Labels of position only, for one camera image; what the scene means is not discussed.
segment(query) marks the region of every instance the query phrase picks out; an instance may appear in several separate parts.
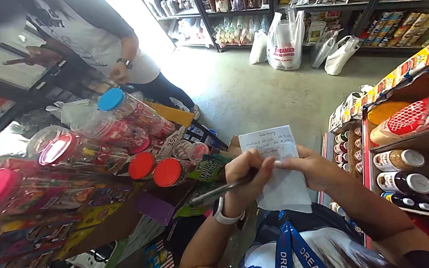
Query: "hand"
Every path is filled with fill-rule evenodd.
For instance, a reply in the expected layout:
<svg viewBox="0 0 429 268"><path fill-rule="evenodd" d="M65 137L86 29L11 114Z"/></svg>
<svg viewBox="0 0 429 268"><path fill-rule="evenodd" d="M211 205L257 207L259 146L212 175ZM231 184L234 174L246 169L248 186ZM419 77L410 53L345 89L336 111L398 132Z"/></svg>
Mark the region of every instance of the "hand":
<svg viewBox="0 0 429 268"><path fill-rule="evenodd" d="M297 145L299 158L275 161L276 168L292 169L304 173L307 187L313 191L328 191L331 187L351 177L332 161L320 156L314 150Z"/></svg>
<svg viewBox="0 0 429 268"><path fill-rule="evenodd" d="M271 177L273 166L274 157L264 159L256 149L250 149L229 162L225 168L228 183L242 179L247 175L249 168L257 168L259 171L251 182L224 195L223 216L228 218L240 216L263 191L264 185Z"/></svg>
<svg viewBox="0 0 429 268"><path fill-rule="evenodd" d="M127 66L122 62L114 64L110 70L110 79L121 85L126 84L128 82Z"/></svg>

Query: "notepad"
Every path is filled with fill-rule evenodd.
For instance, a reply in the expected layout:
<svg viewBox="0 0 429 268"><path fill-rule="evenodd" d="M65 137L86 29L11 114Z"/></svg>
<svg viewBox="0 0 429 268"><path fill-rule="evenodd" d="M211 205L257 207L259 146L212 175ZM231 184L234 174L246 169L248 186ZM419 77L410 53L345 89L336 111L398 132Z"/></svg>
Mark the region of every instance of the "notepad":
<svg viewBox="0 0 429 268"><path fill-rule="evenodd" d="M242 152L255 148L264 158L271 155L276 160L299 157L288 125L240 135L239 143ZM304 174L295 170L275 168L256 201L260 208L266 210L288 209L312 213Z"/></svg>

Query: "sneaker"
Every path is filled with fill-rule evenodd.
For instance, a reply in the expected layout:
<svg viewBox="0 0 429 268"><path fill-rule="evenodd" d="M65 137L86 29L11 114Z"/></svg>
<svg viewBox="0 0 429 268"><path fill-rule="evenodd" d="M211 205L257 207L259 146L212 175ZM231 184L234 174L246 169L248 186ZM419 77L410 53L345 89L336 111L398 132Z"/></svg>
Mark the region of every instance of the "sneaker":
<svg viewBox="0 0 429 268"><path fill-rule="evenodd" d="M190 113L194 113L194 118L195 120L200 119L200 107L198 105L194 105L193 108L191 108Z"/></svg>

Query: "label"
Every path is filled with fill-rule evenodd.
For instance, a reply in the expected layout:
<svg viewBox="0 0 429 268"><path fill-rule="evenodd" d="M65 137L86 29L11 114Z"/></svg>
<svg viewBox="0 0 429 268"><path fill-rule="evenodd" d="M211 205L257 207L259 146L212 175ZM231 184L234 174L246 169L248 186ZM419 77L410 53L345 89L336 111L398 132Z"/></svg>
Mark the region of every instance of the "label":
<svg viewBox="0 0 429 268"><path fill-rule="evenodd" d="M392 151L384 152L375 155L373 158L373 163L375 166L381 171L400 171L397 167L395 167L390 161L390 153Z"/></svg>

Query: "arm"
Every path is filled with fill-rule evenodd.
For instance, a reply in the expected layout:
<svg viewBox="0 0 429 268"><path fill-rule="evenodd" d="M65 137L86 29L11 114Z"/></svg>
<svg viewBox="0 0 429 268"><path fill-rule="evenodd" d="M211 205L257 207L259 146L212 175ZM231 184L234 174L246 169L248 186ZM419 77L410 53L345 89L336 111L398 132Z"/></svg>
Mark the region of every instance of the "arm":
<svg viewBox="0 0 429 268"><path fill-rule="evenodd" d="M251 149L226 165L226 181L229 183L244 177L250 167L259 169L259 172L250 183L224 195L223 216L236 218L246 210L271 177L273 164L273 157L263 159L257 150ZM209 216L186 247L180 268L216 267L233 229L233 225L219 223Z"/></svg>
<svg viewBox="0 0 429 268"><path fill-rule="evenodd" d="M413 250L429 251L429 237L395 204L371 192L358 179L315 151L300 145L297 149L300 158L276 161L275 166L303 172L310 189L326 192L368 236L397 260Z"/></svg>

